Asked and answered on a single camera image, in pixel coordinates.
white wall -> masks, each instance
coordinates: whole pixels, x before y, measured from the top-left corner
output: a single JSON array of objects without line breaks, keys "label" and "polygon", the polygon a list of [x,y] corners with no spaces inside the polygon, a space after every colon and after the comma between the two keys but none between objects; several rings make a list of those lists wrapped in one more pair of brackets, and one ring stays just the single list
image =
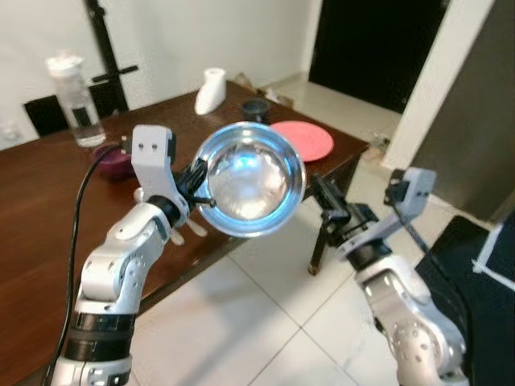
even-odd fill
[{"label": "white wall", "polygon": [[313,49],[315,48],[316,33],[319,29],[323,0],[310,0],[309,3],[302,64],[302,70],[306,74],[309,73],[311,68],[311,60],[313,59]]},{"label": "white wall", "polygon": [[451,0],[383,166],[406,169],[454,84],[495,0]]},{"label": "white wall", "polygon": [[[302,70],[311,0],[109,0],[106,22],[131,109],[191,91],[206,67],[267,84]],[[81,0],[2,0],[0,125],[37,138],[22,104],[53,93],[44,60],[66,48],[102,71]],[[0,133],[0,149],[12,146]]]}]

black pole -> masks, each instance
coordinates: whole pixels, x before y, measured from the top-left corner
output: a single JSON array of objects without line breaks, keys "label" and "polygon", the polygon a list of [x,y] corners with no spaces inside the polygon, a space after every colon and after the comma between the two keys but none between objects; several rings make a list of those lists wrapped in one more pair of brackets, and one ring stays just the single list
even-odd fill
[{"label": "black pole", "polygon": [[114,56],[113,46],[109,39],[109,32],[104,23],[105,10],[102,8],[97,0],[84,0],[86,10],[88,12],[89,21],[97,41],[98,50],[101,54],[102,63],[104,64],[105,74],[95,76],[93,82],[107,81],[113,95],[116,98],[116,105],[119,112],[129,110],[127,106],[126,95],[123,92],[121,74],[138,70],[138,66],[130,66],[120,70],[118,68],[116,57]]}]

black cable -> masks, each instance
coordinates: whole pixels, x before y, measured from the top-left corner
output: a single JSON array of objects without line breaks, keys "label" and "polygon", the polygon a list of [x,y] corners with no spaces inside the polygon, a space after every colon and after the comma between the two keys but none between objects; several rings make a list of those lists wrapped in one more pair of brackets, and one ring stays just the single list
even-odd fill
[{"label": "black cable", "polygon": [[414,242],[417,244],[417,246],[422,250],[422,252],[429,257],[429,260],[433,267],[436,269],[436,271],[439,273],[439,275],[443,278],[443,280],[449,285],[451,290],[455,293],[455,295],[458,297],[459,301],[461,302],[461,305],[463,307],[463,312],[465,313],[465,320],[466,320],[466,328],[465,328],[465,334],[467,336],[467,351],[465,353],[464,358],[464,365],[465,365],[465,373],[470,375],[471,378],[471,384],[473,384],[473,365],[472,365],[472,358],[473,358],[473,329],[472,329],[472,312],[470,309],[470,306],[468,305],[467,299],[464,297],[463,292],[461,289],[454,283],[452,278],[447,273],[446,269],[442,266],[438,258],[431,252],[427,244],[424,242],[423,238],[418,234],[418,232],[413,228],[410,221],[404,216],[404,213],[401,212],[399,207],[397,206],[397,201],[392,193],[392,191],[387,188],[386,189],[386,195],[389,198],[389,201],[391,202],[393,211],[399,218],[399,221],[401,222],[402,226],[406,229],[406,231],[410,234],[411,238],[414,240]]},{"label": "black cable", "polygon": [[73,226],[72,226],[72,241],[70,243],[70,253],[68,256],[68,277],[67,283],[68,288],[66,291],[66,315],[64,318],[63,328],[61,330],[61,335],[59,337],[59,342],[57,343],[56,351],[52,356],[51,362],[47,366],[47,370],[41,377],[41,386],[47,386],[49,376],[54,372],[54,368],[56,367],[56,363],[58,358],[61,355],[61,351],[63,350],[64,340],[66,339],[66,335],[68,334],[68,327],[70,325],[70,320],[72,318],[72,310],[73,310],[73,301],[74,301],[74,288],[75,288],[75,249],[77,243],[77,236],[79,233],[79,219],[80,219],[80,204],[82,203],[82,196],[84,195],[84,190],[88,185],[89,179],[91,178],[93,172],[97,168],[98,164],[101,160],[114,149],[120,148],[121,145],[115,144],[107,146],[104,151],[98,156],[97,160],[90,166],[87,171],[82,183],[80,184],[79,192],[77,193],[76,202],[75,202],[75,211],[73,213]]}]

dark cup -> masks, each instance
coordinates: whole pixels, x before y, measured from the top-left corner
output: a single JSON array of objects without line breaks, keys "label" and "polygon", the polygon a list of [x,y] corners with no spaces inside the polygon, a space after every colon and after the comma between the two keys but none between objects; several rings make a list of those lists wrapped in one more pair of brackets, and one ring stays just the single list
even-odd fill
[{"label": "dark cup", "polygon": [[263,98],[253,98],[241,105],[246,121],[268,124],[270,103]]},{"label": "dark cup", "polygon": [[[101,152],[112,144],[114,144],[114,142],[107,142],[97,147],[93,151],[92,158],[97,159]],[[110,151],[98,164],[98,170],[102,177],[110,181],[127,179],[134,175],[134,169],[130,163],[130,155],[123,154],[120,149]]]}]

bottle cap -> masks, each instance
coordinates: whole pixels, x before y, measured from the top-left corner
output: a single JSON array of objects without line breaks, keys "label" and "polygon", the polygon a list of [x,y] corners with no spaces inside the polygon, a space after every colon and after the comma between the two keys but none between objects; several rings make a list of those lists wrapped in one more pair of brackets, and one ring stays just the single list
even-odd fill
[{"label": "bottle cap", "polygon": [[222,68],[206,68],[204,70],[204,78],[206,82],[215,79],[224,79],[225,70]]},{"label": "bottle cap", "polygon": [[47,69],[54,77],[74,76],[80,74],[83,61],[83,58],[63,51],[57,57],[47,59]]}]

